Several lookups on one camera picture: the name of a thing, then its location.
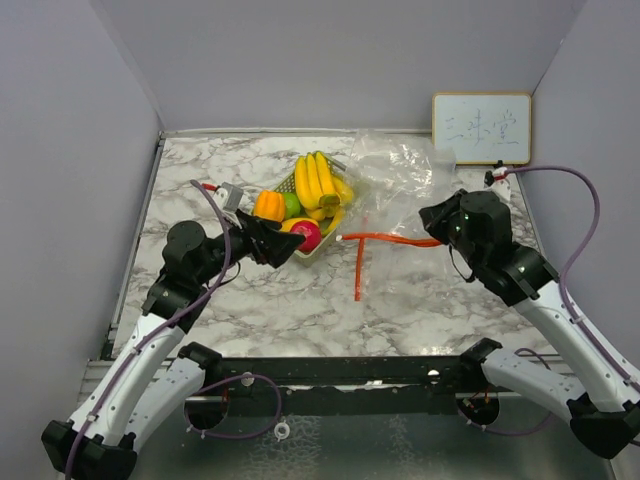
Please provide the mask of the clear zip bag red zipper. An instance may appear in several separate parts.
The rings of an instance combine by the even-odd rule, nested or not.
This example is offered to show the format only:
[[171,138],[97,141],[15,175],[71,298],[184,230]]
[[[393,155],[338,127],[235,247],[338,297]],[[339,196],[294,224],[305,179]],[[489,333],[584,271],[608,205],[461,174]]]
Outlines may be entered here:
[[338,234],[427,241],[419,210],[450,195],[455,163],[427,137],[359,131],[345,172],[354,199]]

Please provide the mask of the red apple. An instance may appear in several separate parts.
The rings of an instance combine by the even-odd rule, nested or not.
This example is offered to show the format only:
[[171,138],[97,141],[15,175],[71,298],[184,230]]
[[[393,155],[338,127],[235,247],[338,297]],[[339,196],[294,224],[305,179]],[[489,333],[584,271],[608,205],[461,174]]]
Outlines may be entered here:
[[307,233],[306,235],[302,235],[305,237],[304,242],[298,247],[298,251],[309,254],[312,252],[322,241],[323,237],[321,231],[318,233]]

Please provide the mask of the yellow banana bunch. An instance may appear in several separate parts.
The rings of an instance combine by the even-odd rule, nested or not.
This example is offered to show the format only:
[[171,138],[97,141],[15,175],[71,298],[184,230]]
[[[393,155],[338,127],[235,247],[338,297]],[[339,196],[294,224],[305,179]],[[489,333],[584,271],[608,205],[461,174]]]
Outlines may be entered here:
[[295,194],[305,213],[314,220],[335,218],[355,198],[344,179],[344,169],[321,151],[298,158],[294,172]]

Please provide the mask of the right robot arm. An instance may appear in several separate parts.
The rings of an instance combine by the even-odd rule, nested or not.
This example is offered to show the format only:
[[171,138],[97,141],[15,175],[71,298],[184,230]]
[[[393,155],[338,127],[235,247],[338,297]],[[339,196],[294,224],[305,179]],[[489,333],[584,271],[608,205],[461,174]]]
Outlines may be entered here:
[[639,370],[560,286],[552,265],[512,237],[509,207],[491,191],[459,190],[420,209],[426,232],[458,252],[470,278],[526,318],[570,367],[568,379],[482,339],[462,356],[461,383],[512,390],[564,420],[595,455],[612,459],[639,436]]

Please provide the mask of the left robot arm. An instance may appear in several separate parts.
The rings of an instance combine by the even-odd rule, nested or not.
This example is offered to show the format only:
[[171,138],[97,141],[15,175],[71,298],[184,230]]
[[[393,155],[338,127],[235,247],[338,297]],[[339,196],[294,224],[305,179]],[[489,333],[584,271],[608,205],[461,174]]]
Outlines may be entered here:
[[153,432],[188,396],[220,385],[220,354],[192,343],[160,379],[154,376],[199,318],[227,269],[245,257],[273,268],[304,242],[278,223],[236,213],[223,232],[206,235],[195,221],[174,225],[164,266],[142,313],[111,368],[65,421],[52,421],[41,440],[53,468],[68,479],[126,479]]

